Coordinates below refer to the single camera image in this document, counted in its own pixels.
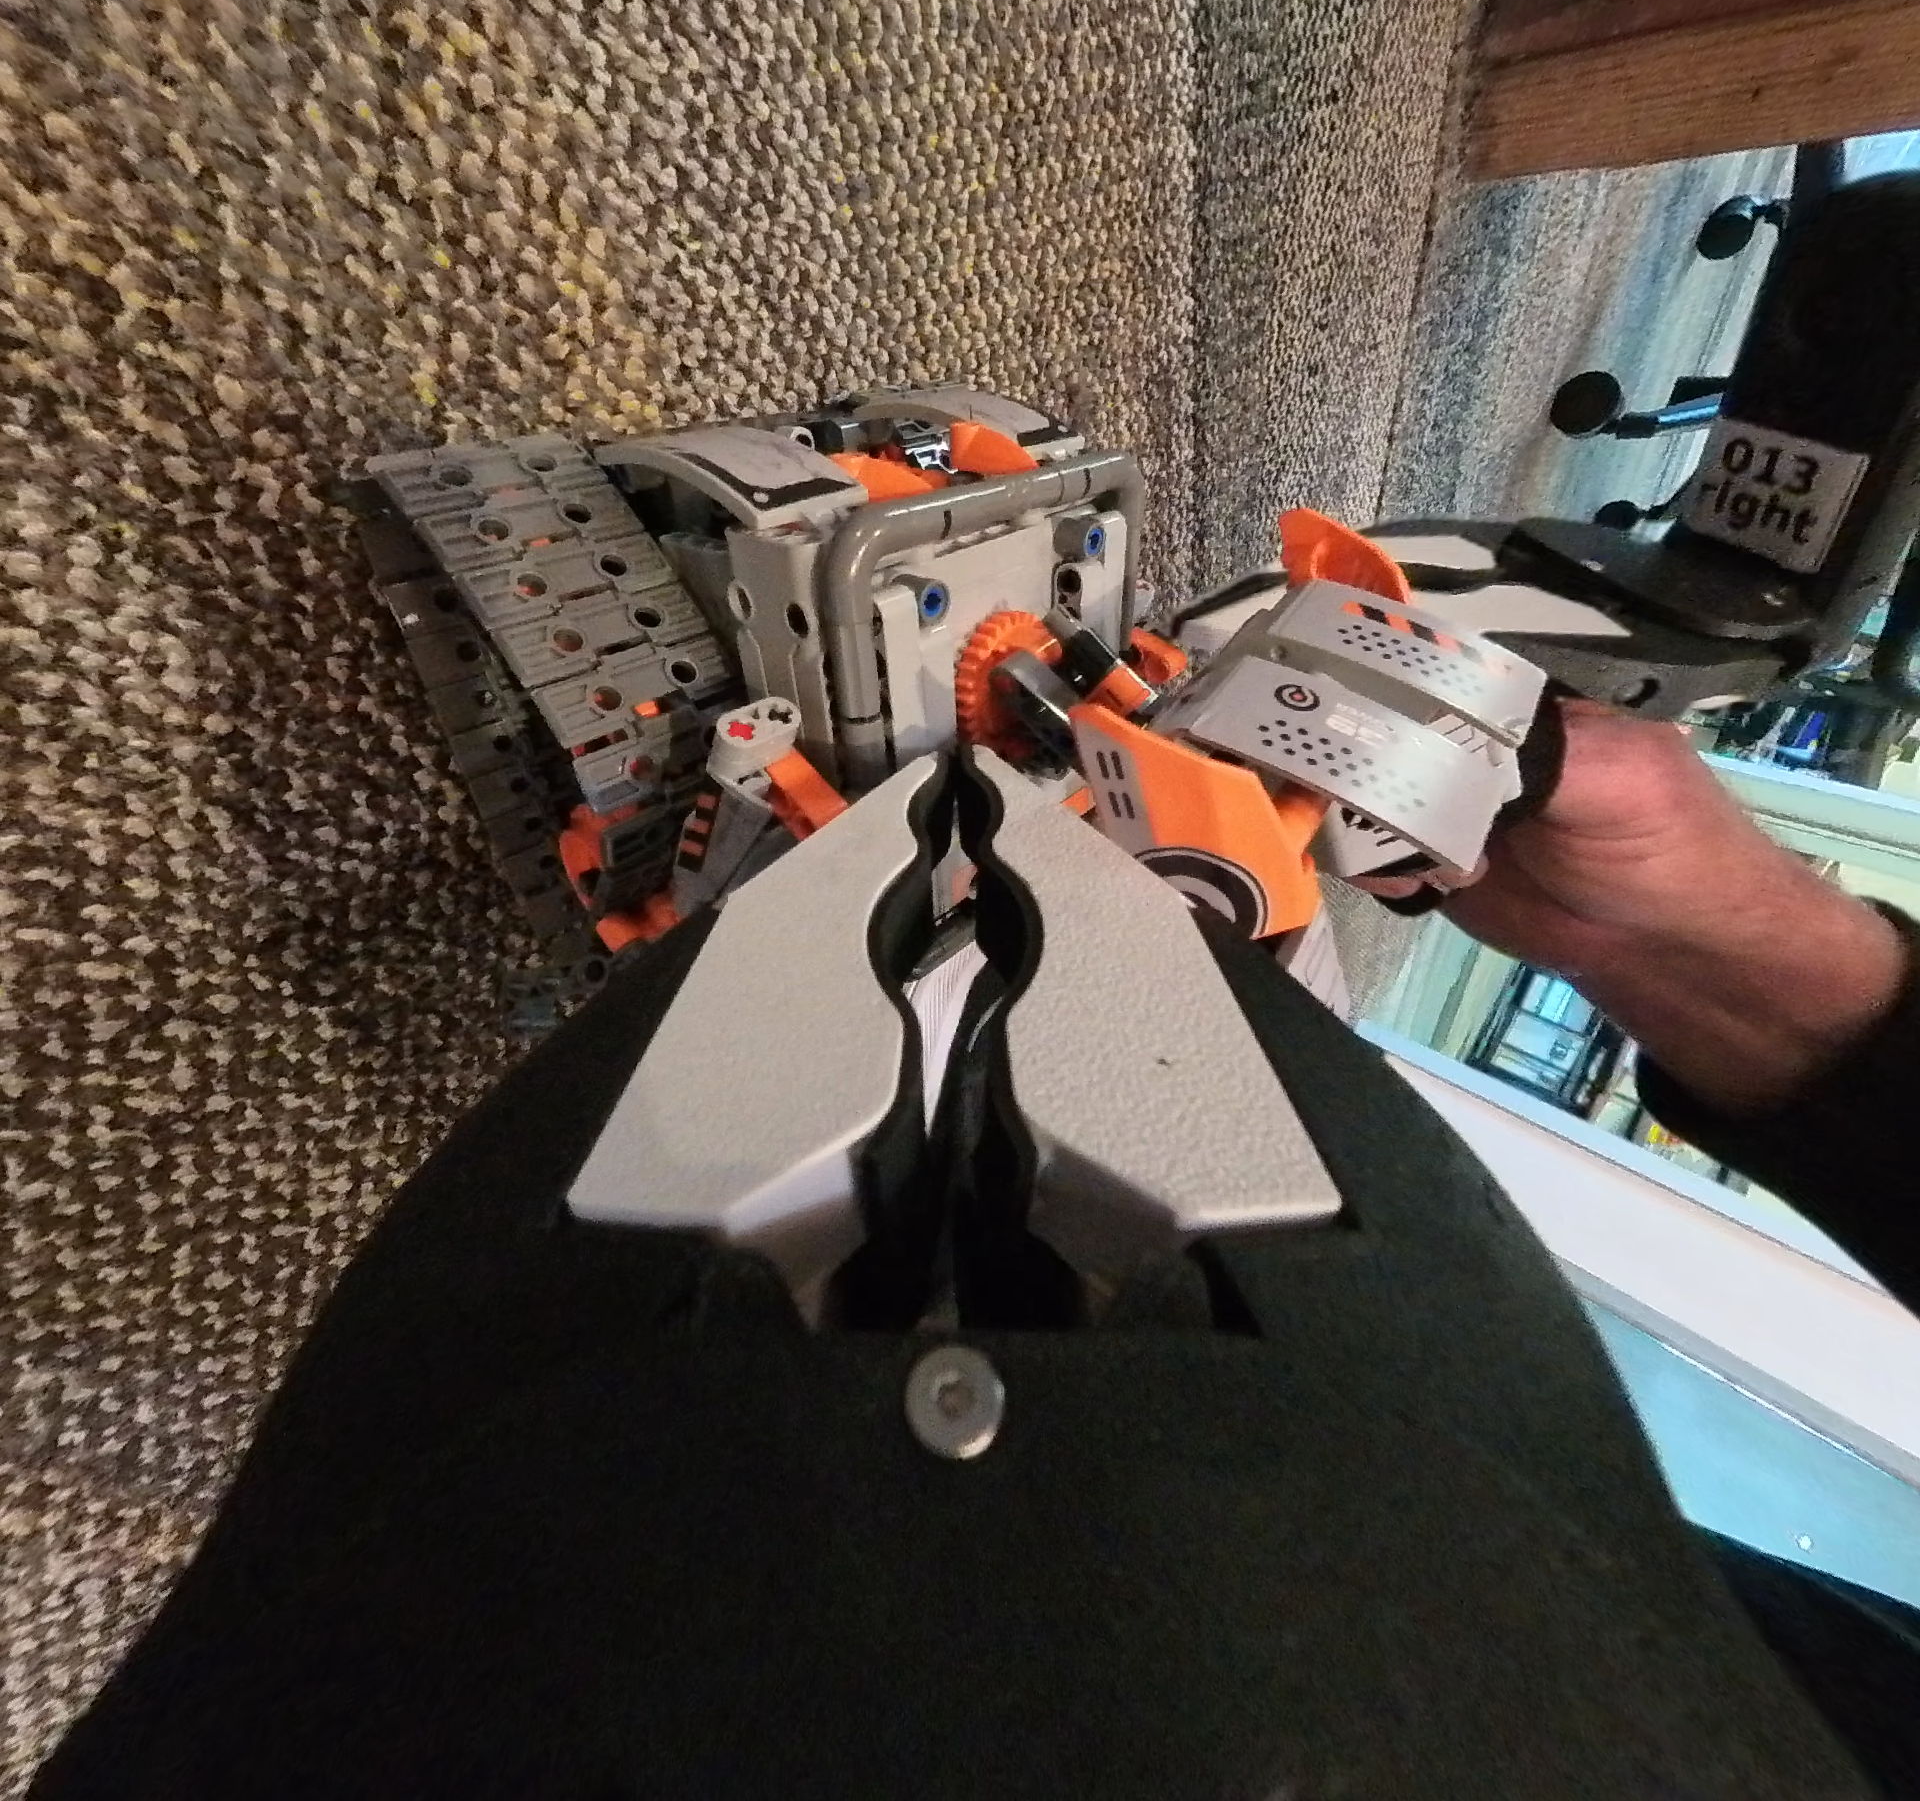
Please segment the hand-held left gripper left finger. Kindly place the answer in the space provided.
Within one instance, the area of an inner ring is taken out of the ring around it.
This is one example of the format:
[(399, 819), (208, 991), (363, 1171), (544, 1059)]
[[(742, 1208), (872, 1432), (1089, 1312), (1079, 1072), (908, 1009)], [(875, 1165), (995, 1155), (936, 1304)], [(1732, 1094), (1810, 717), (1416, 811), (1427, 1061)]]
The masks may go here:
[(567, 1191), (576, 1221), (772, 1262), (852, 1325), (921, 1315), (946, 1218), (904, 971), (952, 838), (920, 759), (727, 895)]

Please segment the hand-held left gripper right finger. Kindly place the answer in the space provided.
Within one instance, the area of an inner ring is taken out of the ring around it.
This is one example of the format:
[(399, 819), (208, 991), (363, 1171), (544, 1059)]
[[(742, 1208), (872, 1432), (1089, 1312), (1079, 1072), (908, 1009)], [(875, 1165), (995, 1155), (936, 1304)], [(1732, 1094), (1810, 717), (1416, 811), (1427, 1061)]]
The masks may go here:
[(962, 769), (975, 929), (962, 1315), (1079, 1318), (1142, 1263), (1342, 1194), (1189, 902), (1011, 767)]

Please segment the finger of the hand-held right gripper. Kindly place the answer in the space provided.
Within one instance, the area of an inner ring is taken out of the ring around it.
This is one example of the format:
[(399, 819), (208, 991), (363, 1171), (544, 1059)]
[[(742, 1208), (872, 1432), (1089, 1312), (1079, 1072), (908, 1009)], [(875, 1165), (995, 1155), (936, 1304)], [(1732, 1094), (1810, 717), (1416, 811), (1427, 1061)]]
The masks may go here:
[(1638, 668), (1627, 629), (1523, 572), (1507, 525), (1280, 522), (1265, 567), (1167, 613), (1190, 658), (1293, 668)]

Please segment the tracked building-block toy robot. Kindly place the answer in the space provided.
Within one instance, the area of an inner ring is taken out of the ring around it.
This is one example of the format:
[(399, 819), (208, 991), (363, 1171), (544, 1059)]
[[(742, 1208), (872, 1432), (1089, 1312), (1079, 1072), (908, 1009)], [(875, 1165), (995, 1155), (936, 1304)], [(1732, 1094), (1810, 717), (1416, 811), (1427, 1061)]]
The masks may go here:
[(1433, 883), (1554, 775), (1549, 681), (1312, 509), (1150, 629), (1145, 481), (962, 384), (649, 441), (370, 457), (373, 588), (544, 960), (519, 1023), (911, 765), (1001, 759), (1306, 970), (1323, 879)]

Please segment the person's right forearm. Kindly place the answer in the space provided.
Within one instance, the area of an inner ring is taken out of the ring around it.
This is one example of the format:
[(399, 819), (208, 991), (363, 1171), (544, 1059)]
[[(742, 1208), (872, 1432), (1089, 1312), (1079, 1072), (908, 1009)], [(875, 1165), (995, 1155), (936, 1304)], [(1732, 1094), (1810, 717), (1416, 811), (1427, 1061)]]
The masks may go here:
[(1917, 1312), (1917, 924), (1877, 909), (1909, 976), (1838, 1065), (1761, 1114), (1709, 1107), (1646, 1052), (1635, 1090), (1660, 1124), (1780, 1198)]

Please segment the person's right hand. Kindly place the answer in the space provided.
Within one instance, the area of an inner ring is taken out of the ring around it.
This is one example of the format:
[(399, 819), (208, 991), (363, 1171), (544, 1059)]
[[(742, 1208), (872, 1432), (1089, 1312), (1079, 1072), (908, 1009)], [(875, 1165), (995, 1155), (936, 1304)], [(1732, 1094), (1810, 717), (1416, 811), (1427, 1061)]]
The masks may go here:
[(1553, 795), (1442, 918), (1562, 976), (1716, 1114), (1786, 1104), (1888, 1017), (1901, 935), (1777, 848), (1677, 726), (1554, 713)]

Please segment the black mesh office chair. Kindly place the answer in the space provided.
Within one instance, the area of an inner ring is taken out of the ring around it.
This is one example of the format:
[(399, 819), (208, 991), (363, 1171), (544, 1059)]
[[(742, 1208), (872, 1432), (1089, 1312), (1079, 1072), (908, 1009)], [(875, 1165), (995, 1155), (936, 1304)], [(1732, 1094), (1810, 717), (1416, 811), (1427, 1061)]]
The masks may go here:
[[(1802, 186), (1841, 179), (1844, 144), (1764, 149), (1660, 163), (1627, 170), (1625, 202), (1606, 215), (1625, 231), (1621, 251), (1596, 264), (1598, 308), (1562, 364), (1562, 380), (1609, 374), (1625, 415), (1650, 415), (1679, 380), (1726, 376), (1764, 288), (1777, 225)], [(1692, 474), (1702, 436), (1654, 441), (1546, 432), (1536, 512), (1592, 522), (1609, 504), (1650, 507)]]

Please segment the wooden beam with bolts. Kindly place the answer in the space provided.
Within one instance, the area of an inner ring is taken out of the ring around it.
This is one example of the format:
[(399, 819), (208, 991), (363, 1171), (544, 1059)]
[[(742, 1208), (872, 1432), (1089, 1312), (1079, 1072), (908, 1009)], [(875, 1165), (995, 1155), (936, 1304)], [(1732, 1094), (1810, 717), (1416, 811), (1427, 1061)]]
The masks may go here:
[(1465, 170), (1502, 183), (1917, 129), (1917, 0), (1488, 0)]

